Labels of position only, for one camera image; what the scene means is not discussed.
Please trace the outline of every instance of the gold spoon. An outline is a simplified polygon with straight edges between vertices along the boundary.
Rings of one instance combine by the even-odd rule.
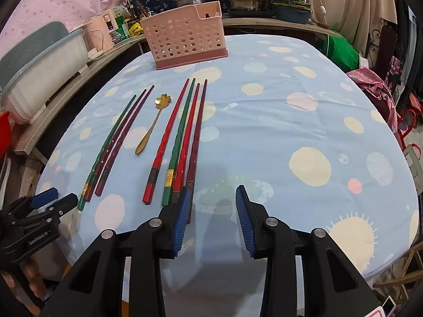
[[[139,155],[143,152],[145,146],[147,145],[147,142],[149,141],[149,138],[151,136],[151,133],[153,132],[153,129],[159,119],[160,113],[162,110],[164,110],[166,107],[169,106],[169,103],[171,102],[171,97],[167,94],[162,94],[161,97],[156,98],[156,108],[159,109],[159,113],[157,113],[156,119],[153,122],[153,125],[150,127],[149,131],[145,134],[144,138],[141,140],[141,142],[138,144],[137,148],[135,149],[135,154]]]

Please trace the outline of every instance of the person's hand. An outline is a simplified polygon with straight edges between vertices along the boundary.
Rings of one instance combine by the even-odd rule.
[[[29,287],[34,295],[40,299],[43,299],[47,294],[47,288],[44,285],[43,278],[41,278],[38,263],[33,257],[30,258],[24,265],[24,273],[29,281]],[[1,273],[6,284],[12,289],[16,286],[16,282],[13,277],[7,273]],[[20,297],[16,296],[16,299],[22,302]],[[40,314],[40,309],[35,305],[26,306],[27,309],[34,315],[38,316]]]

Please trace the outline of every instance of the pink cloth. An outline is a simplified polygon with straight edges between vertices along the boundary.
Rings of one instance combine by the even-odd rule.
[[[70,31],[125,0],[21,0],[0,33],[0,58],[43,25],[60,21]]]
[[[347,73],[347,75],[360,87],[361,90],[368,92],[377,100],[386,101],[389,108],[387,124],[391,128],[392,132],[397,132],[398,121],[395,103],[385,82],[383,82],[378,75],[368,68],[353,70]]]

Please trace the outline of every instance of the green cloth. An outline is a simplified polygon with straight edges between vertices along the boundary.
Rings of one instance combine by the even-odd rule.
[[[319,50],[342,71],[344,71],[344,73],[360,68],[360,56],[358,50],[351,46],[342,36],[341,38],[337,38],[327,35],[322,48]]]

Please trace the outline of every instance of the maroon chopstick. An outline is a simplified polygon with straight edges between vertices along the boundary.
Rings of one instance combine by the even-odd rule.
[[[187,224],[191,222],[192,199],[194,197],[195,174],[197,172],[198,145],[200,144],[201,121],[203,119],[204,101],[206,99],[207,80],[204,81],[203,93],[201,94],[200,107],[198,108],[197,121],[195,122],[194,138],[192,139],[190,164],[187,171],[185,186],[190,190],[190,213]]]
[[[141,107],[144,105],[145,100],[147,100],[153,88],[154,88],[154,85],[152,85],[152,87],[149,89],[149,91],[147,92],[143,100],[138,105],[137,109],[132,114],[125,128],[123,129],[122,134],[119,137],[119,140],[117,141],[115,147],[113,148],[112,154],[110,155],[110,158],[107,160],[106,166],[104,167],[103,173],[100,177],[99,183],[96,188],[96,196],[100,197],[101,194],[103,193],[104,185],[106,184],[107,178],[109,177],[110,171],[112,170],[113,163],[115,163],[115,159],[116,159],[116,156],[118,155],[119,149],[121,148],[126,135],[128,134],[132,124],[134,123],[138,113],[141,110]]]
[[[91,177],[90,183],[87,186],[87,190],[85,191],[85,195],[84,195],[84,200],[86,202],[89,202],[93,196],[94,193],[94,189],[96,187],[97,181],[100,177],[100,174],[104,168],[104,165],[106,163],[107,158],[109,157],[110,152],[113,149],[113,145],[115,144],[116,140],[118,139],[119,135],[122,132],[123,127],[125,126],[126,122],[128,121],[128,119],[130,118],[132,112],[134,111],[134,109],[137,107],[138,103],[140,102],[140,100],[142,99],[143,95],[145,94],[147,90],[144,89],[144,91],[142,92],[142,94],[138,97],[138,99],[135,101],[135,103],[132,105],[131,109],[128,111],[128,113],[126,113],[125,118],[122,120],[121,124],[119,125],[118,129],[116,130],[116,132],[114,133],[112,139],[110,140],[109,144],[107,145],[106,151],[104,151],[102,158],[100,160],[100,162],[97,164],[97,167],[94,171],[94,174]]]

